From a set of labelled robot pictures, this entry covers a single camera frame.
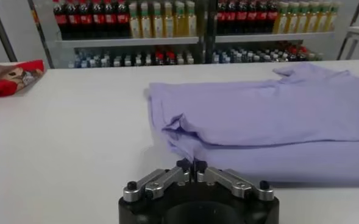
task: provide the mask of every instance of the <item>red package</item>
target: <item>red package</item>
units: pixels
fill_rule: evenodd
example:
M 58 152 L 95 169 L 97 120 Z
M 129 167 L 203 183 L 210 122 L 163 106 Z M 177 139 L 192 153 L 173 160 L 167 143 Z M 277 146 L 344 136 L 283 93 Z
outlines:
M 31 84 L 44 73 L 42 60 L 29 61 L 18 65 L 0 65 L 0 96 L 13 95 Z

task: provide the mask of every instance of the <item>white table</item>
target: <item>white table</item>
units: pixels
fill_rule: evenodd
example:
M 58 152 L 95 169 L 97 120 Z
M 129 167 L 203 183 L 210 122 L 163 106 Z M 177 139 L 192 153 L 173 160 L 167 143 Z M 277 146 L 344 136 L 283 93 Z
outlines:
M 359 61 L 325 61 L 359 75 Z M 179 159 L 151 134 L 150 82 L 278 79 L 286 63 L 49 70 L 0 98 L 0 223 L 113 224 L 124 185 Z M 281 224 L 359 223 L 359 188 L 278 189 Z

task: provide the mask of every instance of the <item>juice bottle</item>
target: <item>juice bottle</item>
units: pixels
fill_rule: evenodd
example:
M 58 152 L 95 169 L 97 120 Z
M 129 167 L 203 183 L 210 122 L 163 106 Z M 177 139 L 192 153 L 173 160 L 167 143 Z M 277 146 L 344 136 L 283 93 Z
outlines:
M 141 3 L 141 29 L 144 38 L 151 38 L 151 19 L 148 16 L 148 3 Z
M 163 20 L 163 34 L 164 37 L 174 36 L 174 18 L 172 17 L 172 5 L 170 2 L 165 2 L 165 18 Z
M 336 21 L 336 17 L 338 16 L 338 10 L 340 5 L 341 5 L 340 2 L 334 2 L 332 4 L 331 13 L 327 18 L 327 22 L 325 22 L 325 27 L 324 27 L 325 32 L 335 30 L 335 21 Z
M 315 25 L 318 19 L 319 2 L 309 3 L 310 13 L 308 13 L 307 23 L 305 24 L 304 33 L 312 33 L 315 31 Z
M 154 34 L 155 37 L 163 37 L 163 19 L 160 14 L 160 2 L 154 2 Z
M 273 33 L 283 33 L 286 27 L 286 22 L 288 20 L 288 6 L 286 2 L 279 3 L 279 15 L 274 23 Z
M 323 32 L 325 27 L 325 22 L 330 13 L 331 2 L 323 2 L 320 5 L 320 12 L 318 14 L 318 20 L 316 22 L 314 32 Z
M 132 32 L 133 38 L 141 38 L 143 35 L 140 31 L 140 22 L 137 17 L 137 3 L 133 2 L 129 4 L 129 13 L 130 13 L 130 31 Z
M 305 24 L 307 23 L 308 18 L 308 2 L 300 2 L 300 9 L 299 9 L 299 17 L 297 20 L 296 30 L 295 33 L 303 33 L 305 29 Z
M 187 9 L 188 9 L 188 16 L 187 21 L 189 24 L 189 37 L 196 37 L 197 36 L 197 16 L 194 14 L 194 7 L 195 3 L 193 1 L 186 2 Z
M 285 33 L 294 33 L 296 30 L 298 11 L 300 4 L 298 2 L 289 3 L 290 14 L 288 15 L 288 21 L 286 22 Z

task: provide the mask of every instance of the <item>red label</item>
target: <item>red label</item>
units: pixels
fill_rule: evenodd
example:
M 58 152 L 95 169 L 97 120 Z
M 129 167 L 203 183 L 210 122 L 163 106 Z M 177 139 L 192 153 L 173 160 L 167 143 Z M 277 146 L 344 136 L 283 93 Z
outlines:
M 235 13 L 235 12 L 227 12 L 227 13 L 226 13 L 226 18 L 227 18 L 227 20 L 229 20 L 229 21 L 235 20 L 235 17 L 236 17 L 236 13 Z
M 72 25 L 80 24 L 80 16 L 79 15 L 69 15 L 68 19 L 69 19 L 69 23 L 71 23 Z
M 94 23 L 96 24 L 104 24 L 105 16 L 104 15 L 94 15 Z
M 250 12 L 247 14 L 247 19 L 248 20 L 255 20 L 257 18 L 257 13 L 256 12 Z
M 55 15 L 57 24 L 67 24 L 67 17 L 65 15 Z
M 247 12 L 238 12 L 236 15 L 237 20 L 246 20 L 247 19 Z
M 267 19 L 269 20 L 276 20 L 277 19 L 277 16 L 278 16 L 278 13 L 277 12 L 269 12 L 267 14 Z
M 117 16 L 115 14 L 106 15 L 106 23 L 114 24 L 117 22 Z
M 93 23 L 93 17 L 91 15 L 81 15 L 80 20 L 83 25 L 89 25 Z
M 218 12 L 218 13 L 217 13 L 217 20 L 218 20 L 218 21 L 224 21 L 224 20 L 226 20 L 226 14 L 223 13 L 223 12 Z
M 129 23 L 129 15 L 128 14 L 119 14 L 117 16 L 118 23 Z
M 266 18 L 267 18 L 267 13 L 266 12 L 258 12 L 257 13 L 257 19 L 265 20 Z

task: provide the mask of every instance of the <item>store shelf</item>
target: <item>store shelf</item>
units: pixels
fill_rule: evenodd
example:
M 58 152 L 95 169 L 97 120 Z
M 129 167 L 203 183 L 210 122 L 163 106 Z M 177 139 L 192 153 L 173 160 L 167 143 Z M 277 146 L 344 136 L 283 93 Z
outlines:
M 282 40 L 307 40 L 313 38 L 331 38 L 333 32 L 324 33 L 292 33 L 292 34 L 260 34 L 216 36 L 216 43 L 261 42 Z
M 174 38 L 140 38 L 140 39 L 102 39 L 102 40 L 58 40 L 49 42 L 48 46 L 62 48 L 74 47 L 116 47 L 116 46 L 146 46 L 146 45 L 173 45 L 196 44 L 198 37 Z

